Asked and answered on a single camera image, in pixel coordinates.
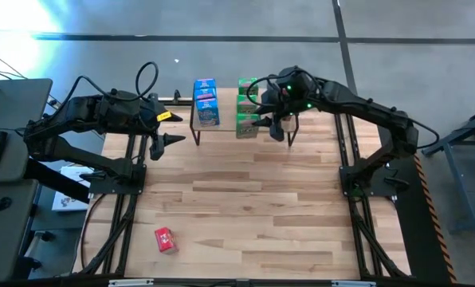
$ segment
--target wooden tabletop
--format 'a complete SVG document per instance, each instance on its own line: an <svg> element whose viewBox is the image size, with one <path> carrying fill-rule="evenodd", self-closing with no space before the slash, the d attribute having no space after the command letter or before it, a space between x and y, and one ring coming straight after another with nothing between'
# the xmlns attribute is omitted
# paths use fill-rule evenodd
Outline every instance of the wooden tabletop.
<svg viewBox="0 0 475 287"><path fill-rule="evenodd" d="M261 101L261 94L265 91L264 88L259 89L259 97L257 101ZM206 132L233 132L236 131L236 108L238 106L238 88L217 88L216 96L218 100L218 113L220 116L220 124L215 126L203 127L200 124L197 113L197 105L194 107L193 129L195 131ZM293 132L296 129L296 121L294 116L287 120L282 120L282 128L285 132ZM269 129L260 127L259 132L267 132Z"/></svg>
<svg viewBox="0 0 475 287"><path fill-rule="evenodd" d="M189 129L190 108L171 111L184 121L164 123L160 131L186 140L167 147L161 160L146 160L146 186L135 214L126 276L359 278L349 209L337 173L340 153L333 115L301 114L290 148L265 133L236 140L233 132L205 132L197 147ZM375 125L356 120L355 128L362 156L379 148ZM108 135L103 155L124 156L127 141L127 136ZM108 236L115 200L113 195L102 200L87 226L86 261ZM393 204L371 198L371 209L379 242L410 273ZM173 230L178 253L158 251L154 231L163 226ZM372 270L370 249L364 245ZM74 270L79 269L78 258Z"/></svg>

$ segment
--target small red box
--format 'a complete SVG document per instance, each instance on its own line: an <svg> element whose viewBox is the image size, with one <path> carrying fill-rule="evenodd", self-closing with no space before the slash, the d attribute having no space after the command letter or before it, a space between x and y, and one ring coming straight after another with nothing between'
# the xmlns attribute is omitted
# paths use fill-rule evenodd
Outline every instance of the small red box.
<svg viewBox="0 0 475 287"><path fill-rule="evenodd" d="M166 227L162 227L155 231L156 241L158 242L159 252L163 254L176 253L179 249L175 244L172 231Z"/></svg>

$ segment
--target blue box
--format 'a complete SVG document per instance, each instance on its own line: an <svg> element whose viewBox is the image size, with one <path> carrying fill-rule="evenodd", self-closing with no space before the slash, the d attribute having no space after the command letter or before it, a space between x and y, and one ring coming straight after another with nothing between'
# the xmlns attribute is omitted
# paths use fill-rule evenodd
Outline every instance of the blue box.
<svg viewBox="0 0 475 287"><path fill-rule="evenodd" d="M216 98L216 89L215 88L203 88L194 90L195 100L203 100Z"/></svg>
<svg viewBox="0 0 475 287"><path fill-rule="evenodd" d="M201 126L209 127L220 124L218 100L216 98L197 100L197 112Z"/></svg>
<svg viewBox="0 0 475 287"><path fill-rule="evenodd" d="M193 89L198 90L201 88L216 88L216 81L214 79L196 80Z"/></svg>

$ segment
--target paper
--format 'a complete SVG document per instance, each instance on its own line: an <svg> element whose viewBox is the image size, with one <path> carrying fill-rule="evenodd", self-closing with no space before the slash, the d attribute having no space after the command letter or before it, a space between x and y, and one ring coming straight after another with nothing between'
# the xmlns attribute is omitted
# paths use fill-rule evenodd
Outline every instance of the paper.
<svg viewBox="0 0 475 287"><path fill-rule="evenodd" d="M92 169L88 167L62 167L61 174L77 181L86 187L90 187L88 181L83 180L80 175L91 174ZM53 211L75 211L75 210L87 210L87 203L79 202L72 199L69 196L62 194L61 192L55 192L55 198L53 199L52 210Z"/></svg>

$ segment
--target cardboard box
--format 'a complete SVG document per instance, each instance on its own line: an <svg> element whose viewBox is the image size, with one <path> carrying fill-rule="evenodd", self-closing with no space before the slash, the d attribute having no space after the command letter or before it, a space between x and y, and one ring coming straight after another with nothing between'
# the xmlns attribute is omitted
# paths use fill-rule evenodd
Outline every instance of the cardboard box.
<svg viewBox="0 0 475 287"><path fill-rule="evenodd" d="M218 100L216 98L197 100L197 112L200 124L209 127L220 124L218 114Z"/></svg>
<svg viewBox="0 0 475 287"><path fill-rule="evenodd" d="M179 251L175 244L172 231L166 227L162 227L155 231L156 241L158 242L159 252L163 254L173 254Z"/></svg>
<svg viewBox="0 0 475 287"><path fill-rule="evenodd" d="M201 88L216 88L216 80L215 79L196 80L193 90L198 90Z"/></svg>
<svg viewBox="0 0 475 287"><path fill-rule="evenodd" d="M210 99L216 97L216 89L215 88L202 88L196 89L193 91L195 100L203 100L203 99Z"/></svg>
<svg viewBox="0 0 475 287"><path fill-rule="evenodd" d="M239 78L239 86L237 87L237 91L240 95L246 95L246 90L248 87L256 81L257 78ZM259 94L259 85L254 85L252 89L250 89L250 95L258 95Z"/></svg>
<svg viewBox="0 0 475 287"><path fill-rule="evenodd" d="M255 100L257 102L257 96L256 95L250 95L250 98L252 100ZM257 109L257 106L252 103L246 95L237 95L237 113L242 113L242 114L253 114L255 110Z"/></svg>
<svg viewBox="0 0 475 287"><path fill-rule="evenodd" d="M236 115L236 139L253 139L257 137L259 127L252 124L261 118L259 115Z"/></svg>

